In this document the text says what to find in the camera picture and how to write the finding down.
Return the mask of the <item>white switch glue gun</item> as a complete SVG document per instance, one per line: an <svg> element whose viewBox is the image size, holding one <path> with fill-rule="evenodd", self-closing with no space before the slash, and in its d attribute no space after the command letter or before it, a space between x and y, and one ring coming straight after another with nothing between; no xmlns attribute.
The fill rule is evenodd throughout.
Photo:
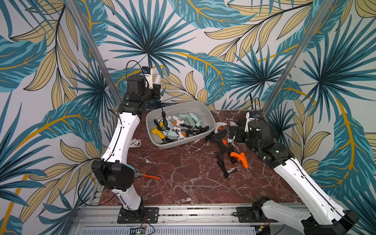
<svg viewBox="0 0 376 235"><path fill-rule="evenodd" d="M175 126L176 127L179 127L181 124L185 123L184 120L182 120L181 118L179 118L177 116L172 115L171 117L175 120Z"/></svg>

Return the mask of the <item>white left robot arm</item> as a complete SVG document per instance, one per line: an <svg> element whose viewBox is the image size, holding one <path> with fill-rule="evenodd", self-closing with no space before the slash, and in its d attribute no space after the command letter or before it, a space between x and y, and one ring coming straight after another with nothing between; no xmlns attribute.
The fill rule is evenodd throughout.
<svg viewBox="0 0 376 235"><path fill-rule="evenodd" d="M127 79L128 90L118 108L113 137L102 158L92 164L100 185L111 190L121 201L119 216L128 222L141 221L146 216L143 200L133 185L136 170L127 163L130 143L148 103L161 98L160 84L152 81L152 68L142 67L141 72Z"/></svg>

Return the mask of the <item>yellow glue gun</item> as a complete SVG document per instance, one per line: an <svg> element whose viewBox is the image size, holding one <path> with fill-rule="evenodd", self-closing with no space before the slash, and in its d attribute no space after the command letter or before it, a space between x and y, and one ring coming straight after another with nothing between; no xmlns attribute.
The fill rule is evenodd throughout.
<svg viewBox="0 0 376 235"><path fill-rule="evenodd" d="M161 140L165 138L163 127L164 124L161 122L152 129L152 134L157 135Z"/></svg>

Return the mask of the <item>white labelled mini glue gun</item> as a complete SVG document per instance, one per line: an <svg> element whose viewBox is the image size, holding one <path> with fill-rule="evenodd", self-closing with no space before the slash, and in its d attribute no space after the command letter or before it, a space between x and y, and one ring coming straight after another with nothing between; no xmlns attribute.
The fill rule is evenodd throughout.
<svg viewBox="0 0 376 235"><path fill-rule="evenodd" d="M185 139L185 133L182 132L180 126L178 125L175 125L174 127L174 130L176 131L177 135L178 135L178 140L182 140L182 139Z"/></svg>

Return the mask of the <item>orange glue gun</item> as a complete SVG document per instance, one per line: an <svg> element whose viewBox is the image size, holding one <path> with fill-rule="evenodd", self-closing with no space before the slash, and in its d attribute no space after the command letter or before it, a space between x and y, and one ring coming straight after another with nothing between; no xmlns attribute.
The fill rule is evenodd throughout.
<svg viewBox="0 0 376 235"><path fill-rule="evenodd" d="M247 158L245 156L245 153L243 153L243 152L242 153L231 152L230 156L240 160L244 168L249 168L248 161L247 161Z"/></svg>

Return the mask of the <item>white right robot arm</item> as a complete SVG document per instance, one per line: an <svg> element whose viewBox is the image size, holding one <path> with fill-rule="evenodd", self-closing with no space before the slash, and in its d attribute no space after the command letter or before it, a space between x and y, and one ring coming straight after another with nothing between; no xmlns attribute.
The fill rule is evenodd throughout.
<svg viewBox="0 0 376 235"><path fill-rule="evenodd" d="M359 221L356 212L344 209L328 196L294 154L275 140L267 122L251 117L231 122L229 141L246 144L290 185L307 207L307 211L300 211L262 197L252 204L255 220L276 220L305 235L345 235Z"/></svg>

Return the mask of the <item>mint green glue gun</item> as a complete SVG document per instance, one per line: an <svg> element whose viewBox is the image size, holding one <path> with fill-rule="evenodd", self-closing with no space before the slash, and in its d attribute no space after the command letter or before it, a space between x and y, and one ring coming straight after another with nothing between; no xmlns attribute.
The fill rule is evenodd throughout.
<svg viewBox="0 0 376 235"><path fill-rule="evenodd" d="M189 113L180 113L179 118L187 120L189 122L189 125L191 125L191 126L194 125L194 121L192 120Z"/></svg>

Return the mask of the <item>light blue glue gun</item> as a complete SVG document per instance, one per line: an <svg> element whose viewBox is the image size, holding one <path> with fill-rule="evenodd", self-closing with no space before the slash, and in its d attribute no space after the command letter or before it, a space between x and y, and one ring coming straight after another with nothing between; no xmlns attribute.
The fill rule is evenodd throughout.
<svg viewBox="0 0 376 235"><path fill-rule="evenodd" d="M164 130L163 135L164 135L164 139L163 139L164 142L174 142L179 139L178 134L173 130Z"/></svg>
<svg viewBox="0 0 376 235"><path fill-rule="evenodd" d="M196 115L195 113L189 113L189 114L190 114L191 118L194 120L195 126L202 127L202 125L201 125L202 119L198 115Z"/></svg>

